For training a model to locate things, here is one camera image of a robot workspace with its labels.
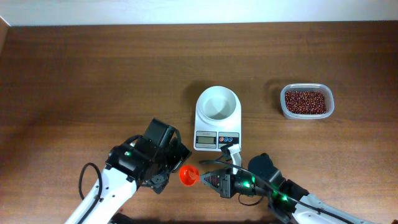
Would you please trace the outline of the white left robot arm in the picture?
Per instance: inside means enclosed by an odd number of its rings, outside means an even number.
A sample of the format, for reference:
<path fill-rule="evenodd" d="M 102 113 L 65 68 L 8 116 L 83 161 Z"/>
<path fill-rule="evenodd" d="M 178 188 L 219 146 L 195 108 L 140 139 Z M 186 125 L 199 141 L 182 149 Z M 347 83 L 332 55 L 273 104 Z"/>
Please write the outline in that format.
<path fill-rule="evenodd" d="M 109 223 L 140 187 L 161 194 L 170 175 L 191 153 L 177 128 L 154 118 L 143 135 L 133 135 L 110 150 L 103 170 L 92 162 L 83 166 L 78 182 L 82 202 L 66 222 Z M 83 175 L 89 166 L 95 169 L 98 179 L 83 195 Z"/>

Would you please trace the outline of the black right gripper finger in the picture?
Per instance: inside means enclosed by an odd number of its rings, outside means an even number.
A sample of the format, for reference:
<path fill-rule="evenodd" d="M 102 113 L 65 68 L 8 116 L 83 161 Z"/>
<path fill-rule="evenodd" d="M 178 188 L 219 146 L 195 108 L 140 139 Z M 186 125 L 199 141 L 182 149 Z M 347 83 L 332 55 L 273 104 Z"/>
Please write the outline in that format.
<path fill-rule="evenodd" d="M 213 189 L 217 192 L 221 198 L 230 198 L 230 186 L 226 183 L 226 181 L 215 182 L 215 181 L 207 181 L 205 179 L 201 180 L 201 183 Z"/>
<path fill-rule="evenodd" d="M 218 169 L 211 172 L 206 172 L 200 176 L 201 182 L 204 184 L 221 184 L 230 181 L 232 174 L 231 169 Z"/>

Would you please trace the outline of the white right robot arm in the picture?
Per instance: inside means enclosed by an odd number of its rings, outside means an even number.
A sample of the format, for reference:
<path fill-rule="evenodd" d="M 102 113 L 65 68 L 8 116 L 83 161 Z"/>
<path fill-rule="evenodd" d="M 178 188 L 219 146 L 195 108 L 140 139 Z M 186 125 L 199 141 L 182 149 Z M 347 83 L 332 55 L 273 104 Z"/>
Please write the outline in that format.
<path fill-rule="evenodd" d="M 246 195 L 259 196 L 261 200 L 266 198 L 268 209 L 282 223 L 367 223 L 362 218 L 326 204 L 308 190 L 284 178 L 266 153 L 253 157 L 246 169 L 220 160 L 204 160 L 200 164 L 224 165 L 222 169 L 200 176 L 200 181 L 219 193 L 220 197 Z"/>

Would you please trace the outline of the red plastic measuring scoop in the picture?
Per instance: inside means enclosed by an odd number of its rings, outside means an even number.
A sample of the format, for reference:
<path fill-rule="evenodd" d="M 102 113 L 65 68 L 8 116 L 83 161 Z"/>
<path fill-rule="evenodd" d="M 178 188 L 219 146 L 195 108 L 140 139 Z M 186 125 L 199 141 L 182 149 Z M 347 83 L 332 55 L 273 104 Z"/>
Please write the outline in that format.
<path fill-rule="evenodd" d="M 179 178 L 183 185 L 192 186 L 200 181 L 198 169 L 193 165 L 184 165 L 180 168 Z"/>

